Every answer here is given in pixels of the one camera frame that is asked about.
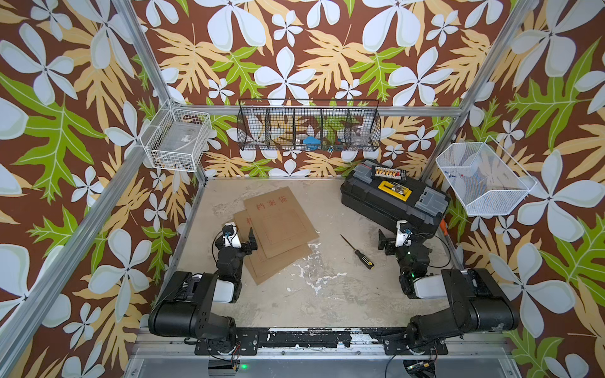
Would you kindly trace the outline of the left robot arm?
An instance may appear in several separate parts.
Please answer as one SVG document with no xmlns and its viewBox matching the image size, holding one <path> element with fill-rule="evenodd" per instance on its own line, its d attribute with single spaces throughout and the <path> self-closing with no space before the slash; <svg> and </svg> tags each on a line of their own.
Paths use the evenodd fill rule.
<svg viewBox="0 0 605 378">
<path fill-rule="evenodd" d="M 258 250 L 254 231 L 249 228 L 247 240 L 242 241 L 239 228 L 227 224 L 214 246 L 218 249 L 217 271 L 176 271 L 151 310 L 149 331 L 157 336 L 193 339 L 198 355 L 251 354 L 253 335 L 239 332 L 233 318 L 216 315 L 211 309 L 215 302 L 235 303 L 239 299 L 244 258 Z"/>
</svg>

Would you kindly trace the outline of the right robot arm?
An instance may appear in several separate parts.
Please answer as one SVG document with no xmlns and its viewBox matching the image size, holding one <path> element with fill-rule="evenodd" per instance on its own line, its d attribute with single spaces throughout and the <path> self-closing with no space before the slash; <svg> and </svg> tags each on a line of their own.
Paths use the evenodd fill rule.
<svg viewBox="0 0 605 378">
<path fill-rule="evenodd" d="M 399 282 L 409 299 L 446 299 L 448 308 L 413 316 L 402 332 L 383 335 L 385 353 L 421 354 L 454 336 L 467 333 L 517 329 L 518 310 L 487 269 L 456 269 L 444 266 L 429 275 L 431 250 L 413 241 L 409 231 L 389 238 L 378 232 L 378 250 L 392 255 L 400 268 Z"/>
</svg>

